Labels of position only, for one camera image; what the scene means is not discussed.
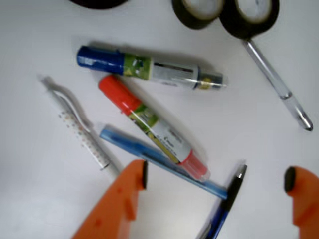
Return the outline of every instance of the white label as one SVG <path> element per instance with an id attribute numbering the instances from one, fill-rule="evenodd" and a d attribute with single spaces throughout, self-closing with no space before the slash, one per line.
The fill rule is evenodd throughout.
<path id="1" fill-rule="evenodd" d="M 168 149 L 180 162 L 188 158 L 191 152 L 190 145 L 178 135 L 166 122 L 159 120 L 151 129 L 153 135 Z"/>
<path id="2" fill-rule="evenodd" d="M 243 16 L 252 22 L 264 21 L 271 12 L 271 0 L 237 0 Z"/>
<path id="3" fill-rule="evenodd" d="M 194 88 L 197 83 L 198 66 L 183 65 L 152 59 L 151 81 L 165 85 L 189 86 Z"/>

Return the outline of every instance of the ballpoint pen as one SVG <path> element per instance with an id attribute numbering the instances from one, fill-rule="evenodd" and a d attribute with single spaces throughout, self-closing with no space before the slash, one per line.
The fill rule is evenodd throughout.
<path id="1" fill-rule="evenodd" d="M 199 239 L 216 239 L 217 238 L 218 233 L 220 229 L 222 228 L 231 207 L 234 204 L 234 201 L 236 199 L 240 186 L 243 182 L 246 169 L 247 169 L 246 164 L 240 165 L 233 181 L 231 182 L 227 190 L 228 198 L 220 203 L 214 217 L 208 224 L 207 228 L 204 230 L 203 234 L 200 235 Z"/>
<path id="2" fill-rule="evenodd" d="M 308 115 L 305 113 L 302 106 L 299 104 L 293 93 L 288 89 L 278 73 L 274 70 L 271 64 L 257 48 L 253 40 L 250 39 L 244 41 L 244 46 L 247 49 L 249 55 L 254 59 L 260 70 L 264 73 L 272 86 L 275 88 L 280 99 L 283 100 L 293 117 L 297 119 L 299 125 L 305 130 L 312 131 L 314 126 Z"/>
<path id="3" fill-rule="evenodd" d="M 113 181 L 119 175 L 119 169 L 90 134 L 89 126 L 82 120 L 71 98 L 57 85 L 53 84 L 49 78 L 42 80 L 42 83 L 47 88 L 48 96 L 52 101 L 55 101 L 54 105 L 58 110 L 59 117 L 65 122 L 67 128 L 73 131 L 81 145 L 88 149 L 100 167 L 107 172 L 109 179 Z"/>
<path id="4" fill-rule="evenodd" d="M 214 194 L 222 199 L 227 198 L 227 192 L 224 188 L 215 185 L 210 180 L 205 182 L 199 182 L 193 179 L 184 169 L 178 167 L 177 165 L 171 163 L 171 161 L 166 158 L 163 154 L 157 150 L 141 144 L 134 139 L 128 138 L 123 134 L 114 132 L 111 129 L 103 129 L 100 133 L 100 137 L 117 147 L 131 153 L 139 158 L 145 159 L 158 167 L 161 167 L 168 172 L 175 174 L 176 176 L 206 190 L 207 192 Z"/>

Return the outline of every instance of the blue plastic pen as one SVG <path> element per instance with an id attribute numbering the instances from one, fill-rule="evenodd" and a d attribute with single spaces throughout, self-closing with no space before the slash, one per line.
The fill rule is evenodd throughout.
<path id="1" fill-rule="evenodd" d="M 208 224 L 206 230 L 204 230 L 204 233 L 199 237 L 199 239 L 216 239 L 217 238 L 227 218 L 227 215 L 234 204 L 234 201 L 236 199 L 240 186 L 243 182 L 246 169 L 247 169 L 246 164 L 240 165 L 233 181 L 231 182 L 227 190 L 228 198 L 226 200 L 223 200 L 220 203 L 217 209 L 217 212 L 215 213 L 214 217 Z"/>
<path id="2" fill-rule="evenodd" d="M 210 180 L 207 180 L 205 182 L 194 180 L 185 170 L 172 164 L 168 158 L 149 146 L 144 146 L 137 141 L 134 141 L 108 129 L 104 129 L 101 131 L 100 138 L 116 145 L 117 147 L 125 150 L 128 153 L 145 159 L 157 165 L 158 167 L 161 167 L 162 169 L 175 174 L 176 176 L 206 190 L 211 194 L 214 194 L 222 199 L 227 199 L 227 192 L 224 188 L 215 185 Z"/>

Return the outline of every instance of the red marker cap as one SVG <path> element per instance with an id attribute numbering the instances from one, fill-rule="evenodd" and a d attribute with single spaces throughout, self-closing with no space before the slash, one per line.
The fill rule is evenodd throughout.
<path id="1" fill-rule="evenodd" d="M 113 75 L 104 77 L 99 82 L 99 88 L 126 115 L 142 103 Z"/>

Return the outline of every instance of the black and blue pen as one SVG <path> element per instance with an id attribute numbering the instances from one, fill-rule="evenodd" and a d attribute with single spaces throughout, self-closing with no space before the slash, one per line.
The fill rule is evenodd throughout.
<path id="1" fill-rule="evenodd" d="M 214 217 L 208 224 L 204 233 L 199 237 L 199 239 L 216 239 L 217 238 L 219 231 L 222 228 L 227 218 L 227 215 L 234 204 L 234 201 L 236 199 L 240 186 L 243 182 L 246 169 L 247 169 L 246 164 L 243 164 L 239 167 L 233 181 L 231 182 L 227 190 L 228 198 L 226 200 L 223 200 L 220 203 L 217 209 L 217 212 L 215 213 Z"/>

